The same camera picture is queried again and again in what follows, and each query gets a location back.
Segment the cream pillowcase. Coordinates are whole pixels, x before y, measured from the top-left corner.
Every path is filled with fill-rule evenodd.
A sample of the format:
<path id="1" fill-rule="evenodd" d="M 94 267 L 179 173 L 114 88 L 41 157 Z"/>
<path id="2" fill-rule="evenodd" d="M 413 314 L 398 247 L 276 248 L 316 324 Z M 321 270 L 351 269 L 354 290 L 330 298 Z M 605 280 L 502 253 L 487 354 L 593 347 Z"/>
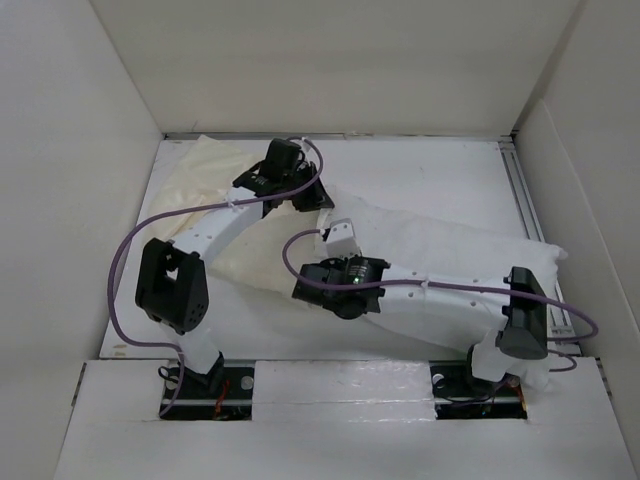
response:
<path id="1" fill-rule="evenodd" d="M 174 166 L 147 213 L 223 203 L 233 180 L 257 162 L 256 155 L 237 146 L 202 136 Z M 315 228 L 321 214 L 320 210 L 300 212 L 289 201 L 281 203 L 208 261 L 209 291 L 228 284 L 289 298 L 296 279 L 283 265 L 282 247 L 294 234 Z"/>

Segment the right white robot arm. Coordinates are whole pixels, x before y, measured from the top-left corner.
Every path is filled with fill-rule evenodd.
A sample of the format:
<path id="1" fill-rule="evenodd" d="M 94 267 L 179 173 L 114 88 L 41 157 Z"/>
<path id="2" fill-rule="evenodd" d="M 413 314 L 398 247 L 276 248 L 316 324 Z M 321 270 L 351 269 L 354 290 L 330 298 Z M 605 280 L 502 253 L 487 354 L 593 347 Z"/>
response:
<path id="1" fill-rule="evenodd" d="M 442 340 L 467 355 L 462 381 L 483 394 L 507 375 L 543 390 L 549 381 L 547 306 L 533 272 L 471 280 L 427 276 L 383 259 L 328 258 L 301 267 L 294 299 L 341 319 L 398 314 L 405 336 Z"/>

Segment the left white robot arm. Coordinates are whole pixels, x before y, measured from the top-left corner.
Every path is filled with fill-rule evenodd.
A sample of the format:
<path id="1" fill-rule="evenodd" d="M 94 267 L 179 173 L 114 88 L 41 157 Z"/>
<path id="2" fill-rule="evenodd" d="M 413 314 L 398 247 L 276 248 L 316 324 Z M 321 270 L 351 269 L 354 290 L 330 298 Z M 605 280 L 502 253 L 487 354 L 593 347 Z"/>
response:
<path id="1" fill-rule="evenodd" d="M 306 159 L 308 146 L 300 137 L 272 140 L 265 158 L 233 180 L 221 208 L 166 241 L 153 238 L 144 246 L 135 303 L 180 347 L 185 380 L 201 396 L 216 394 L 224 377 L 224 356 L 205 320 L 208 265 L 285 201 L 300 212 L 334 206 L 319 179 L 321 168 Z"/>

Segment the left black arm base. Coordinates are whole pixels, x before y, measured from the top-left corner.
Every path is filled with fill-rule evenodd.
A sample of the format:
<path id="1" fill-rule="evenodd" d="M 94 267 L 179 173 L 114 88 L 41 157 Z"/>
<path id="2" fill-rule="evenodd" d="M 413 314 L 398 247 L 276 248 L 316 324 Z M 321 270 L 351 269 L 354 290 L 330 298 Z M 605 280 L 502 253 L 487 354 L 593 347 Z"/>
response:
<path id="1" fill-rule="evenodd" d="M 232 361 L 224 367 L 224 377 L 210 393 L 196 380 L 186 377 L 173 406 L 163 413 L 176 390 L 179 368 L 175 364 L 158 369 L 164 381 L 159 417 L 168 421 L 249 421 L 252 417 L 254 362 Z"/>

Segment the white pillow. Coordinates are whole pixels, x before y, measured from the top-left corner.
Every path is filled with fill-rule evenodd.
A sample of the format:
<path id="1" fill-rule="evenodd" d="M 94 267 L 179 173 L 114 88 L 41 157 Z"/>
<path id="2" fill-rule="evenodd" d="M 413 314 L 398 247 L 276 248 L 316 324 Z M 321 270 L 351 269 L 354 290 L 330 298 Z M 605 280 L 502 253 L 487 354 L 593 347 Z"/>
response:
<path id="1" fill-rule="evenodd" d="M 427 276 L 462 280 L 504 277 L 512 268 L 524 267 L 533 272 L 544 295 L 554 294 L 558 263 L 566 257 L 557 245 L 379 208 L 336 187 L 329 191 L 335 205 L 321 210 L 318 227 L 326 229 L 333 221 L 349 218 L 365 257 L 380 258 Z M 315 252 L 326 256 L 321 242 L 315 244 Z M 364 317 L 385 330 L 403 335 L 397 328 L 406 321 L 398 314 Z"/>

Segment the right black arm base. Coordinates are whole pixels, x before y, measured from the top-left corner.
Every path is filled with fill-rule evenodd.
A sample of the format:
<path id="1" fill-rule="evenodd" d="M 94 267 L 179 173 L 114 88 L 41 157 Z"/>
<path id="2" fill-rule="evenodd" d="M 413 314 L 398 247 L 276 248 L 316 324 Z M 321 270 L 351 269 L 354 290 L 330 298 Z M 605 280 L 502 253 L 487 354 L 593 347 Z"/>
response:
<path id="1" fill-rule="evenodd" d="M 463 361 L 430 364 L 437 420 L 526 420 L 524 394 L 517 376 L 498 382 L 473 378 Z"/>

